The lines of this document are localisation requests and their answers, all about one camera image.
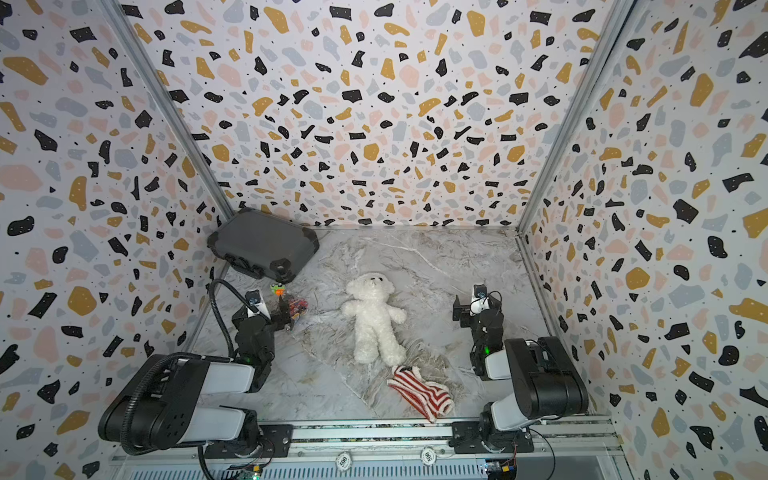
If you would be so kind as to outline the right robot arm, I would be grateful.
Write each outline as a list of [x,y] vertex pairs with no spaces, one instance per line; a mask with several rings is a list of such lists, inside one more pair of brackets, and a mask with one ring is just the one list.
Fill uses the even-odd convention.
[[489,294],[468,304],[456,299],[452,319],[471,331],[475,375],[511,384],[511,393],[486,404],[478,419],[451,424],[449,445],[457,454],[531,453],[533,424],[587,412],[587,388],[558,338],[505,339],[502,301]]

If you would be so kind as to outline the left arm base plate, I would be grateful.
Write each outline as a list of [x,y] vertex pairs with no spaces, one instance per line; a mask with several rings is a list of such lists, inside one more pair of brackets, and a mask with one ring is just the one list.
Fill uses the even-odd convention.
[[246,427],[234,440],[214,441],[204,450],[206,460],[270,460],[288,456],[292,443],[291,424],[259,424]]

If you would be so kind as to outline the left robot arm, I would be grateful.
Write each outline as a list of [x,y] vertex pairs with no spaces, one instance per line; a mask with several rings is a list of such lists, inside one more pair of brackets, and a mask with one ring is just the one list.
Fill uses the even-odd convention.
[[232,357],[153,354],[102,414],[97,432],[129,455],[202,447],[244,458],[267,450],[253,410],[204,406],[206,395],[256,393],[271,372],[274,336],[292,323],[286,311],[265,316],[241,308],[232,317]]

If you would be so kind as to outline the red white striped sweater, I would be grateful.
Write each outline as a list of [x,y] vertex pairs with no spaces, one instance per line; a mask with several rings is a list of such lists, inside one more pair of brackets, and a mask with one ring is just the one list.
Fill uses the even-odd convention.
[[447,386],[425,380],[415,366],[395,366],[387,385],[430,423],[447,416],[455,407]]

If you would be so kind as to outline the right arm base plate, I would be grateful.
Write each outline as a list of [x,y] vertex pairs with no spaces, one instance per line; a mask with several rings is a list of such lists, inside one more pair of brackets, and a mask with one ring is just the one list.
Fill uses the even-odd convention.
[[527,431],[501,431],[480,420],[453,422],[448,445],[457,454],[511,455],[534,451],[533,441]]

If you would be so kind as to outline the white teddy bear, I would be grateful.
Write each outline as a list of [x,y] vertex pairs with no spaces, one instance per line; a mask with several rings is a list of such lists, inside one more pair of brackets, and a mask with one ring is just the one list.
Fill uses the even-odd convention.
[[407,314],[388,304],[394,292],[392,282],[378,272],[362,274],[347,284],[351,299],[341,306],[341,313],[354,320],[356,363],[365,365],[381,359],[389,367],[404,364],[406,349],[398,342],[393,325],[403,324]]

